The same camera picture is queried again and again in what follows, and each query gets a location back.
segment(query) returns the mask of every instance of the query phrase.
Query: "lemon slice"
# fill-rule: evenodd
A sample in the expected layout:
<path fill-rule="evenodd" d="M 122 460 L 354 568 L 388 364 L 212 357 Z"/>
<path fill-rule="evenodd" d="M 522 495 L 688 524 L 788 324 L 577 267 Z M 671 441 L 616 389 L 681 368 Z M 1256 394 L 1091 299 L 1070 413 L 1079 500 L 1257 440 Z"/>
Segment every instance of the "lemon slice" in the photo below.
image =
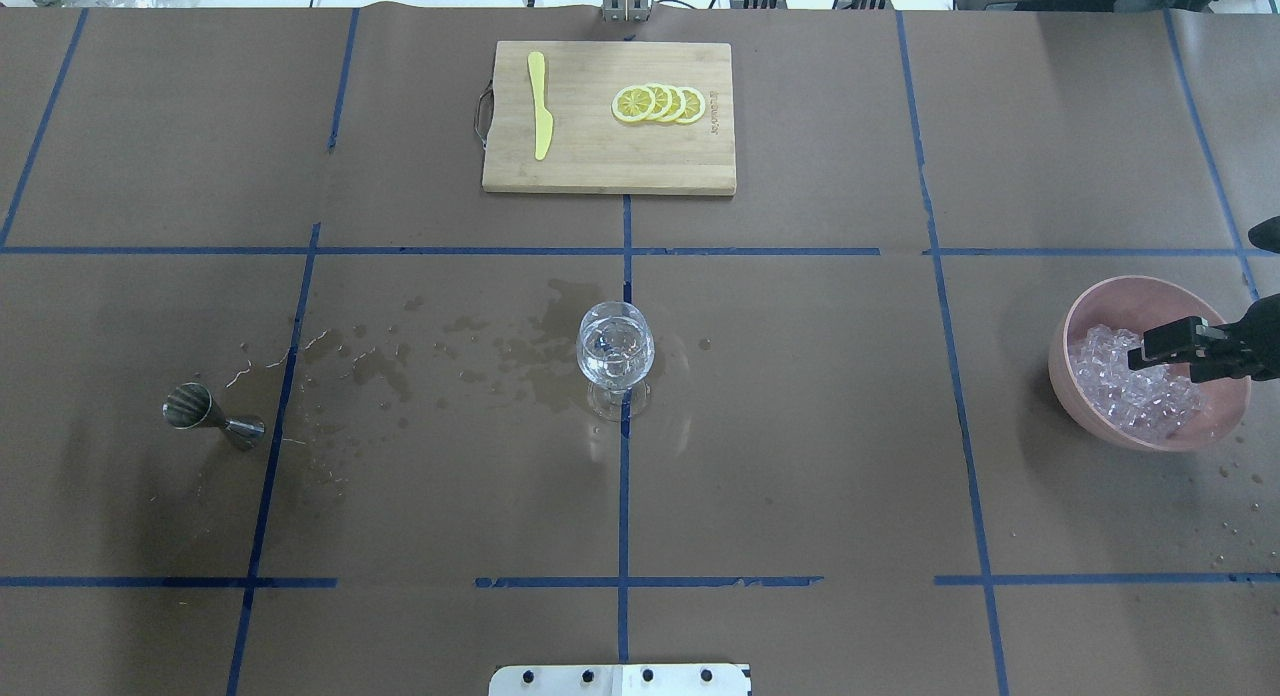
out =
<path fill-rule="evenodd" d="M 659 118 L 667 116 L 671 111 L 671 104 L 675 102 L 676 90 L 672 90 L 667 84 L 644 84 L 645 90 L 653 91 L 654 104 L 653 113 L 645 116 L 645 122 L 658 122 Z"/>
<path fill-rule="evenodd" d="M 613 96 L 613 118 L 622 123 L 644 122 L 657 105 L 658 97 L 648 86 L 627 86 Z"/>
<path fill-rule="evenodd" d="M 675 119 L 681 118 L 682 114 L 685 114 L 685 109 L 687 107 L 689 102 L 689 99 L 685 95 L 685 88 L 682 86 L 668 86 L 667 90 L 671 91 L 672 100 L 671 105 L 667 107 L 667 111 L 663 113 L 662 116 L 658 116 L 658 122 L 662 123 L 671 123 L 675 122 Z"/>
<path fill-rule="evenodd" d="M 707 113 L 707 99 L 703 97 L 701 91 L 692 90 L 689 86 L 681 86 L 680 95 L 685 101 L 685 109 L 675 119 L 676 123 L 686 123 L 687 125 L 687 123 L 698 122 L 703 116 L 703 113 Z"/>

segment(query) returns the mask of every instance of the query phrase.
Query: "glass base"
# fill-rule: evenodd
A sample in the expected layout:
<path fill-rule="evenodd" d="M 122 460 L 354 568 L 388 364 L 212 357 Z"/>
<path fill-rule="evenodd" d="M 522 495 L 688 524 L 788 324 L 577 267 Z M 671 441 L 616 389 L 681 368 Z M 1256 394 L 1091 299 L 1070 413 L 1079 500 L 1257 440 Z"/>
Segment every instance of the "glass base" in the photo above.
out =
<path fill-rule="evenodd" d="M 640 381 L 631 386 L 630 417 L 635 418 L 649 406 L 649 383 Z M 586 406 L 604 421 L 614 423 L 622 421 L 622 400 L 627 391 L 609 391 L 596 386 L 595 383 L 586 385 Z"/>

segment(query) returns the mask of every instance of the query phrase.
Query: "metal jigger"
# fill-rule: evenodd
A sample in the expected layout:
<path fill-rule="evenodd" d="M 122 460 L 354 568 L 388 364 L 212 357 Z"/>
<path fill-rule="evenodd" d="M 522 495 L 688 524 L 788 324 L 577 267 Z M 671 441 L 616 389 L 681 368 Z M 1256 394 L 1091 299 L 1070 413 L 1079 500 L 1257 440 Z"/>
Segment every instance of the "metal jigger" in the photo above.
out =
<path fill-rule="evenodd" d="M 256 447 L 266 432 L 265 423 L 256 415 L 227 417 L 202 383 L 183 383 L 169 394 L 160 411 L 169 426 L 182 431 L 220 429 L 223 436 L 242 452 Z"/>

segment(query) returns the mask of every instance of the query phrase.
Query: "clear liquid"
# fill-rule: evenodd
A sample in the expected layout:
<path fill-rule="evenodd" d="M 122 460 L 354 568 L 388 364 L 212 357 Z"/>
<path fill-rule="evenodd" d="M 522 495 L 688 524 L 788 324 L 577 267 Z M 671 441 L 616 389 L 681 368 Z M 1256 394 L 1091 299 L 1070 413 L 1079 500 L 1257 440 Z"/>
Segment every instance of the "clear liquid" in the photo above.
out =
<path fill-rule="evenodd" d="M 625 391 L 653 366 L 653 335 L 636 319 L 609 316 L 582 328 L 577 363 L 582 374 L 609 391 Z"/>

